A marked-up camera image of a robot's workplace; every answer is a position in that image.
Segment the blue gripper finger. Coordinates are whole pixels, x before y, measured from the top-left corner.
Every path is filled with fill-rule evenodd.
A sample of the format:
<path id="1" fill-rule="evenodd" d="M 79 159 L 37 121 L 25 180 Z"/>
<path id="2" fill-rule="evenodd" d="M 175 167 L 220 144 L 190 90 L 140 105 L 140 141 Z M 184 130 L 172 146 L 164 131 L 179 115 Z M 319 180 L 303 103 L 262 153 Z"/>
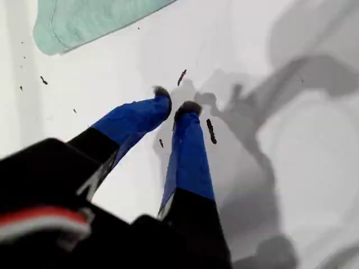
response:
<path id="1" fill-rule="evenodd" d="M 201 106 L 193 101 L 175 113 L 159 216 L 183 227 L 221 233 L 200 114 Z"/>
<path id="2" fill-rule="evenodd" d="M 76 194 L 93 196 L 119 161 L 147 133 L 159 127 L 170 115 L 172 99 L 160 86 L 154 87 L 152 99 L 120 105 L 92 126 L 68 141 L 68 144 L 100 164 Z"/>

